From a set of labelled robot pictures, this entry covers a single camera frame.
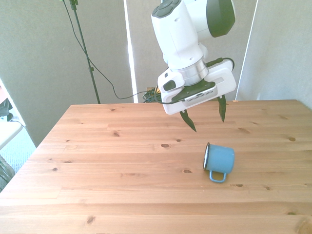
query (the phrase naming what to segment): floor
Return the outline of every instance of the floor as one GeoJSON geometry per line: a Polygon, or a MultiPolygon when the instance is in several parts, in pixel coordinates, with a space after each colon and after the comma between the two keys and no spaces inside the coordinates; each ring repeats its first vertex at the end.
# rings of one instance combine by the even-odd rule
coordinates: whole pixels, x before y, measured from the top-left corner
{"type": "Polygon", "coordinates": [[[35,151],[35,149],[36,148],[26,129],[23,128],[6,146],[0,150],[0,155],[16,173],[35,151]]]}

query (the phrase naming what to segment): mug rim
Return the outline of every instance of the mug rim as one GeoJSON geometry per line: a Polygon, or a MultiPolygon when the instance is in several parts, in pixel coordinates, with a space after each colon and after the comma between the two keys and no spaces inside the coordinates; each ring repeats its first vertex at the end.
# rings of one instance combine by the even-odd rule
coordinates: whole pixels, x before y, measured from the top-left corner
{"type": "Polygon", "coordinates": [[[208,157],[209,157],[210,143],[208,142],[205,150],[204,164],[203,168],[206,169],[208,165],[208,157]]]}

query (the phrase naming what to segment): black cable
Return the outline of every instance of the black cable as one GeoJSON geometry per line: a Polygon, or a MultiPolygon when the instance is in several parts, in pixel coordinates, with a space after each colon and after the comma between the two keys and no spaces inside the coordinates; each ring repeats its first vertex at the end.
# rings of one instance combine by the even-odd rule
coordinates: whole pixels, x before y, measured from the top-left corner
{"type": "Polygon", "coordinates": [[[232,70],[233,70],[233,69],[235,68],[235,62],[234,62],[234,60],[231,59],[231,58],[223,58],[223,60],[225,60],[225,59],[228,59],[228,60],[230,60],[230,61],[232,62],[232,64],[233,64],[232,70]]]}
{"type": "Polygon", "coordinates": [[[226,59],[227,59],[227,60],[230,60],[230,61],[232,62],[232,70],[233,70],[234,67],[235,67],[235,62],[234,62],[234,60],[231,59],[231,58],[217,58],[216,60],[207,62],[207,63],[206,63],[206,67],[211,67],[211,66],[213,66],[213,65],[215,65],[215,64],[217,64],[217,63],[221,63],[223,60],[226,60],[226,59]]]}
{"type": "Polygon", "coordinates": [[[159,101],[158,98],[156,97],[156,92],[154,92],[154,99],[156,102],[160,103],[160,104],[175,104],[179,101],[182,101],[182,100],[176,100],[176,101],[171,101],[171,102],[162,102],[162,101],[159,101]]]}
{"type": "Polygon", "coordinates": [[[68,9],[67,9],[65,0],[63,0],[63,3],[64,3],[64,6],[65,6],[65,8],[66,8],[67,15],[68,15],[68,18],[69,18],[69,20],[70,20],[70,24],[71,24],[71,26],[72,26],[72,29],[73,29],[75,38],[76,38],[77,42],[79,43],[79,45],[80,45],[82,51],[85,53],[86,57],[88,58],[88,60],[90,61],[90,63],[95,67],[95,69],[96,69],[98,72],[100,72],[100,74],[101,74],[102,76],[104,76],[104,78],[111,84],[115,96],[116,96],[119,100],[121,100],[121,99],[131,98],[131,97],[133,97],[133,96],[135,96],[135,95],[138,95],[138,94],[141,94],[141,93],[145,93],[145,91],[142,91],[142,92],[138,92],[138,93],[136,93],[136,94],[133,94],[133,95],[131,95],[131,96],[129,96],[129,97],[118,97],[118,95],[117,95],[116,92],[115,92],[115,87],[114,87],[114,85],[113,85],[113,84],[111,83],[111,81],[94,65],[94,63],[93,63],[93,62],[91,61],[91,59],[89,58],[88,54],[84,51],[84,49],[83,49],[83,47],[82,47],[80,41],[78,40],[78,38],[77,38],[77,36],[76,36],[75,30],[74,30],[74,26],[73,26],[73,22],[72,22],[72,19],[71,19],[70,15],[69,15],[69,12],[68,12],[68,9]]]}

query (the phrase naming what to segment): vent slot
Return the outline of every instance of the vent slot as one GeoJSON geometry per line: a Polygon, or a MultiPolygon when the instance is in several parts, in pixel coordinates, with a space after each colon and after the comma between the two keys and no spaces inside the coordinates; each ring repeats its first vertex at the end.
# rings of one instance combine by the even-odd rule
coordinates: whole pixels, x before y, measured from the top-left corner
{"type": "Polygon", "coordinates": [[[206,96],[206,95],[208,95],[208,94],[212,94],[213,92],[214,92],[214,91],[213,91],[213,90],[211,90],[211,91],[209,91],[209,92],[207,92],[207,93],[197,95],[196,97],[193,97],[193,98],[191,98],[191,99],[188,99],[188,100],[187,100],[187,102],[190,102],[190,101],[196,100],[196,99],[201,98],[201,97],[203,97],[203,96],[206,96]]]}

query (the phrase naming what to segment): blue mug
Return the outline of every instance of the blue mug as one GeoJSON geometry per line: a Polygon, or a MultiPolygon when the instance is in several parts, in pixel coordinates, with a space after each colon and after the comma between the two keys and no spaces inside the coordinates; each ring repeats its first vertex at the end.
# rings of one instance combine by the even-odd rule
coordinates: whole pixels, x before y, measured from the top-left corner
{"type": "Polygon", "coordinates": [[[219,145],[211,145],[209,142],[206,146],[204,169],[209,170],[210,180],[222,183],[226,175],[231,173],[235,161],[235,152],[232,148],[219,145]],[[223,180],[213,179],[213,172],[223,173],[223,180]]]}

